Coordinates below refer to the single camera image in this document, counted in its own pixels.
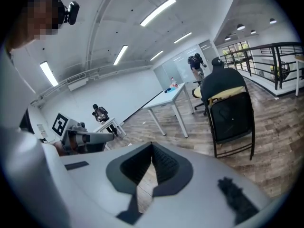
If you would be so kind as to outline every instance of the wood plank flooring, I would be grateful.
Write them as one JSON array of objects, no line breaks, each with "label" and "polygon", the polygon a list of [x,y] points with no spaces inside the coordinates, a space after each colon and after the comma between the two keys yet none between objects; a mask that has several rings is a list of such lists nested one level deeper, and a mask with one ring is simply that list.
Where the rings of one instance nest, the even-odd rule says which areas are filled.
[{"label": "wood plank flooring", "polygon": [[[252,161],[250,150],[220,159],[239,173],[251,179],[270,197],[288,191],[303,164],[304,156],[304,92],[299,96],[290,94],[278,100],[253,82],[246,80],[254,108],[256,125],[256,148]],[[201,103],[192,97],[196,84],[186,84],[192,105]],[[204,106],[191,113],[185,94],[177,99],[177,106],[184,120],[188,138],[183,136],[173,110],[169,106],[154,108],[154,112],[167,133],[163,136],[147,110],[140,110],[130,117],[120,135],[108,143],[111,149],[125,147],[130,143],[156,141],[169,143],[198,153],[214,156],[208,118],[203,115]],[[250,142],[251,135],[218,146],[218,151],[237,148]],[[155,170],[150,166],[138,186],[139,209],[144,212],[151,202],[153,188],[157,186]]]}]

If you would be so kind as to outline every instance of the white ceiling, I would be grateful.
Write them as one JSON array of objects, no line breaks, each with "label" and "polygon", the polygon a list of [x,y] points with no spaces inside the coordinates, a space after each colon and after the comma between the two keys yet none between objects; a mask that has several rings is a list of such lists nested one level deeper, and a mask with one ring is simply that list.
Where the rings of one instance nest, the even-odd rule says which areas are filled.
[{"label": "white ceiling", "polygon": [[[259,32],[271,26],[269,24],[271,18],[275,18],[278,22],[287,19],[284,11],[274,0],[234,0],[226,23],[214,44],[218,46],[226,43],[225,37],[229,34],[236,33],[228,42],[251,36],[250,32],[253,29],[256,31],[255,35],[258,35]],[[245,25],[244,30],[237,30],[237,25],[240,23]]]},{"label": "white ceiling", "polygon": [[[146,27],[140,22],[166,0],[62,0],[80,5],[76,24],[64,24],[56,35],[34,41],[13,53],[14,62],[33,89],[42,93],[51,87],[39,64],[47,61],[58,82],[86,70],[98,72],[150,66],[159,51],[174,51],[187,40],[219,28],[231,2],[228,0],[176,0]],[[192,32],[189,38],[173,42]],[[113,66],[120,49],[128,45],[118,66]]]}]

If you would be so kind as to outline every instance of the black baseboard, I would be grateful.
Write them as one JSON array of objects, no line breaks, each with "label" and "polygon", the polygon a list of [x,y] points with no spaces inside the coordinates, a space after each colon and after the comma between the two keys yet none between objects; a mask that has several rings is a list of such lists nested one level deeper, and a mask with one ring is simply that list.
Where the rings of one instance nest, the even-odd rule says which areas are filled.
[{"label": "black baseboard", "polygon": [[[248,79],[248,80],[250,80],[251,82],[255,83],[256,85],[262,87],[263,89],[265,89],[267,92],[269,92],[269,93],[270,93],[271,95],[273,95],[274,97],[282,97],[282,96],[285,96],[285,95],[289,95],[289,94],[291,94],[291,93],[295,93],[295,90],[291,90],[291,91],[288,91],[288,92],[286,92],[286,93],[276,95],[276,94],[274,94],[272,91],[270,91],[269,89],[267,89],[266,87],[264,87],[264,86],[260,85],[259,83],[257,83],[256,81],[254,81],[254,80],[252,80],[252,79],[250,79],[250,78],[248,78],[248,77],[246,77],[246,76],[243,76],[243,77],[246,78],[246,79]],[[304,90],[304,86],[301,87],[301,88],[299,88],[299,91],[300,91],[300,90],[301,90],[301,91]]]},{"label": "black baseboard", "polygon": [[145,105],[147,105],[150,101],[146,102],[145,104],[143,104],[136,112],[134,112],[132,115],[128,116],[123,122],[127,121],[131,116],[133,116],[135,113],[137,113],[140,109],[142,109]]}]

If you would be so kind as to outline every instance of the white table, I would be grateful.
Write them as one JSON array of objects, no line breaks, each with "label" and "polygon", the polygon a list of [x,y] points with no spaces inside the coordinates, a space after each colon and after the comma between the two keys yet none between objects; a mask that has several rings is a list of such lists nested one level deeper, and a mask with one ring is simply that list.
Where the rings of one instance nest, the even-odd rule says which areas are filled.
[{"label": "white table", "polygon": [[171,92],[167,92],[165,93],[164,91],[161,92],[158,96],[156,96],[153,100],[151,100],[148,104],[146,104],[143,109],[148,109],[148,111],[150,112],[153,120],[155,121],[156,125],[158,126],[158,128],[160,129],[162,135],[166,135],[166,133],[163,131],[163,129],[160,126],[160,123],[158,122],[152,108],[154,107],[158,107],[161,105],[171,105],[172,109],[177,117],[177,120],[179,121],[180,127],[182,129],[182,132],[184,133],[184,136],[187,138],[188,134],[187,134],[187,130],[185,128],[185,124],[184,121],[182,120],[181,114],[175,104],[175,100],[176,98],[179,96],[179,94],[182,92],[182,90],[185,92],[186,98],[188,100],[189,103],[189,107],[191,109],[191,112],[194,113],[188,92],[186,90],[185,87],[185,83],[182,83],[178,86],[178,88],[176,88],[175,90],[171,91]]},{"label": "white table", "polygon": [[125,133],[125,131],[123,130],[123,128],[121,127],[121,125],[117,124],[117,122],[115,121],[115,118],[114,117],[111,117],[108,121],[106,121],[105,123],[101,124],[100,127],[96,128],[94,130],[95,133],[97,132],[102,132],[104,129],[106,129],[107,127],[109,127],[111,124],[114,125],[114,127],[117,128],[118,132],[120,134],[124,134],[124,135],[127,135]]}]

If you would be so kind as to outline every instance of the air vent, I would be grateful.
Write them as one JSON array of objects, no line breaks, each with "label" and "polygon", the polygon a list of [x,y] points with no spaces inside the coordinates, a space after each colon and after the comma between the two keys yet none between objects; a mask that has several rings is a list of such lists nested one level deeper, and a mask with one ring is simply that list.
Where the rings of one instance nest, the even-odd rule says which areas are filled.
[{"label": "air vent", "polygon": [[74,76],[72,78],[69,78],[66,82],[67,84],[71,84],[71,83],[74,83],[75,81],[78,81],[79,79],[82,79],[82,78],[85,78],[86,77],[86,74],[83,73],[83,74],[79,74],[77,76]]}]

